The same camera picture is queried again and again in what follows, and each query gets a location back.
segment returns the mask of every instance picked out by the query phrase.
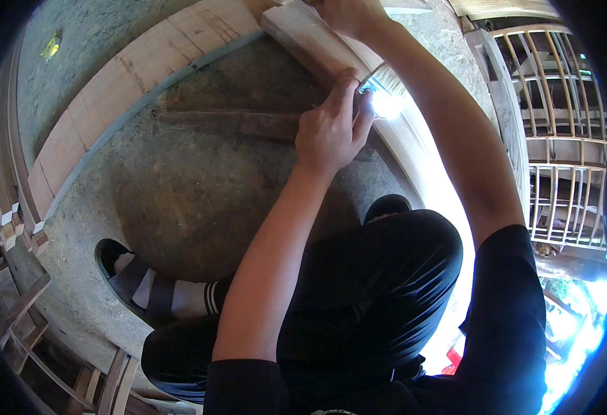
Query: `black pants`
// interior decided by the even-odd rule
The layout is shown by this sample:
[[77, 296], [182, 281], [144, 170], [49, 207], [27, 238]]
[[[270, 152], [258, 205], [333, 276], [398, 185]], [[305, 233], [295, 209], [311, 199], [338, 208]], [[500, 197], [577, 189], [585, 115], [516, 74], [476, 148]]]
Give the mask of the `black pants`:
[[[415, 376], [461, 263], [457, 230], [433, 211], [392, 215], [310, 246], [278, 338], [291, 398], [322, 399]], [[216, 287], [219, 307], [230, 282]], [[142, 353], [150, 381], [178, 399], [203, 403], [218, 318], [178, 321], [151, 333]]]

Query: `yellow object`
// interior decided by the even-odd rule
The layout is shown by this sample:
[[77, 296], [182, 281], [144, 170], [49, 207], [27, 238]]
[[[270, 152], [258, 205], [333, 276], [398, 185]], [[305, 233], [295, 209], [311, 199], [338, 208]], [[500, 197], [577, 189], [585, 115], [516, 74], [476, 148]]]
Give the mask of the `yellow object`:
[[41, 52], [41, 56], [47, 60], [50, 60], [50, 58], [52, 58], [58, 50], [59, 38], [57, 37], [57, 33], [54, 33], [53, 38], [50, 39], [48, 44], [45, 46], [45, 49], [43, 49], [43, 52]]

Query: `hand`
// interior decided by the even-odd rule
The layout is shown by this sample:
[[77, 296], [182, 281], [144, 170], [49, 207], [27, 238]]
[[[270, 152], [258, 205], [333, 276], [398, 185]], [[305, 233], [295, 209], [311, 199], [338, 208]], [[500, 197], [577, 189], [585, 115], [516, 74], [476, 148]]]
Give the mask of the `hand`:
[[329, 182], [366, 144], [373, 125], [372, 92], [359, 95], [353, 122], [357, 75], [354, 68], [342, 71], [324, 103], [315, 110], [304, 112], [299, 119], [295, 141], [297, 165]]
[[357, 40], [375, 25], [391, 22], [380, 0], [311, 0], [309, 4], [333, 30]]

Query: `black t-shirt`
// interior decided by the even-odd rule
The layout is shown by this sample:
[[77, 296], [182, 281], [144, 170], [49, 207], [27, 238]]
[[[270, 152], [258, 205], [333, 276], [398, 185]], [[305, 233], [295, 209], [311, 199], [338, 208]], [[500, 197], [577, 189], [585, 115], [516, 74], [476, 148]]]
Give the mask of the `black t-shirt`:
[[[527, 229], [513, 225], [479, 248], [464, 323], [465, 353], [454, 376], [386, 382], [308, 408], [309, 414], [536, 414], [544, 381], [546, 313]], [[212, 362], [205, 415], [287, 414], [278, 364]]]

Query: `red object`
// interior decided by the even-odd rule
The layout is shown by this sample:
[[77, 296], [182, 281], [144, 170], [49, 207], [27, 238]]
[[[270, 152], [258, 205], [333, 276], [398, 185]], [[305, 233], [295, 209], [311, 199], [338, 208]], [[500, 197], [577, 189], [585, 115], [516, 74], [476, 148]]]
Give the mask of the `red object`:
[[460, 354], [458, 354], [457, 351], [455, 351], [454, 349], [449, 350], [446, 353], [446, 356], [451, 361], [451, 364], [449, 366], [445, 367], [444, 369], [442, 369], [441, 373], [443, 375], [455, 375], [456, 370], [458, 369], [458, 366], [460, 365], [460, 361], [463, 358], [460, 357]]

